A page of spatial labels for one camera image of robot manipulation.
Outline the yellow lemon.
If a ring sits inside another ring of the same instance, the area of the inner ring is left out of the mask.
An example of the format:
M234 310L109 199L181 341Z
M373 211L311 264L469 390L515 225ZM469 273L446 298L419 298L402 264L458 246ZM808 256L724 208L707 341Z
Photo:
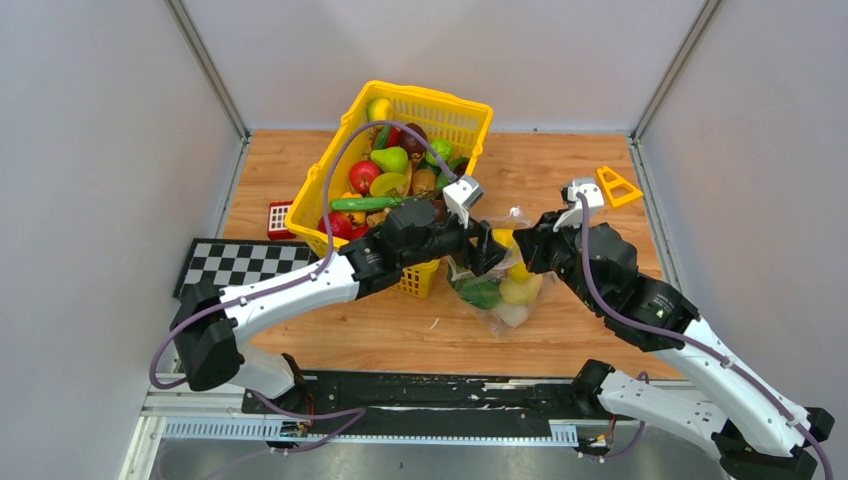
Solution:
M531 279L534 274L527 270L523 262L517 262L508 269L508 276L515 282L523 283Z

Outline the green white bok choy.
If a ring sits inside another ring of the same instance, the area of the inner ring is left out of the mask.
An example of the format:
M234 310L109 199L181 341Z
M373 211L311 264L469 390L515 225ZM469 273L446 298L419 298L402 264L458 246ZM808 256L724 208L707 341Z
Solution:
M458 297L470 305L474 315L493 334L502 335L524 324L530 310L526 305L512 305L503 301L499 284L507 279L503 272L474 276L465 269L448 268L447 281Z

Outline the clear zip top bag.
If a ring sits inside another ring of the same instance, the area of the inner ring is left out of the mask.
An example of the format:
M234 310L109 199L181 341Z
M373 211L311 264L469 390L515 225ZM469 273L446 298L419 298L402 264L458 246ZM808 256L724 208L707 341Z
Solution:
M554 275L527 270L512 237L515 230L532 226L520 207L512 207L505 216L490 217L488 222L495 240L508 249L506 257L482 276L448 258L447 281L483 326L494 336L504 337L531 317L554 283Z

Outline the beige pear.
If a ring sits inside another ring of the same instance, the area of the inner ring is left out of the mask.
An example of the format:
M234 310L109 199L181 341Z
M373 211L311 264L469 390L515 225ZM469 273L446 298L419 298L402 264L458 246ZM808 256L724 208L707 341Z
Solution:
M523 281L507 278L499 284L499 292L506 303L529 305L536 300L543 283L542 275L535 275Z

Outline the yellow plastic basket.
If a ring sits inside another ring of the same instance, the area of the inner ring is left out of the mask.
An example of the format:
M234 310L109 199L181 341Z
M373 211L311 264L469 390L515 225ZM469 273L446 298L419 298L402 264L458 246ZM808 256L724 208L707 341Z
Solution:
M494 117L489 105L449 93L379 80L367 82L342 115L340 126L321 160L309 169L286 218L288 229L320 257L326 255L328 246L327 236L318 229L325 201L350 191L349 171L356 163L369 158L377 129L370 127L359 135L354 132L367 123L367 107L375 100L391 104L392 120L417 124L430 140L451 142L455 156L469 159L467 174L473 172L483 153L484 140Z

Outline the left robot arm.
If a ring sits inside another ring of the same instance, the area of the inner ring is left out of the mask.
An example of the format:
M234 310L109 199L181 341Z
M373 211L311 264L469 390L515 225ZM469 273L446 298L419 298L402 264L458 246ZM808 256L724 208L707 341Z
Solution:
M254 336L393 287L404 269L420 263L451 257L480 276L508 255L488 222L437 214L429 201L413 199L364 236L298 270L224 289L208 280L188 286L171 325L188 387L202 392L232 384L264 395L283 413L298 411L307 389L293 360L253 347Z

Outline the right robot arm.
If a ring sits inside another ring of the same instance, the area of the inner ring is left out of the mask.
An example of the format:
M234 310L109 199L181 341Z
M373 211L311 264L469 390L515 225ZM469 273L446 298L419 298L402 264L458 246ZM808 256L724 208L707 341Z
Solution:
M672 285L643 274L636 248L611 226L580 217L560 225L549 212L514 233L527 268L553 273L625 343L686 375L697 402L589 360L571 390L584 417L603 410L672 433L714 456L735 479L810 479L835 475L824 451L835 420L768 385Z

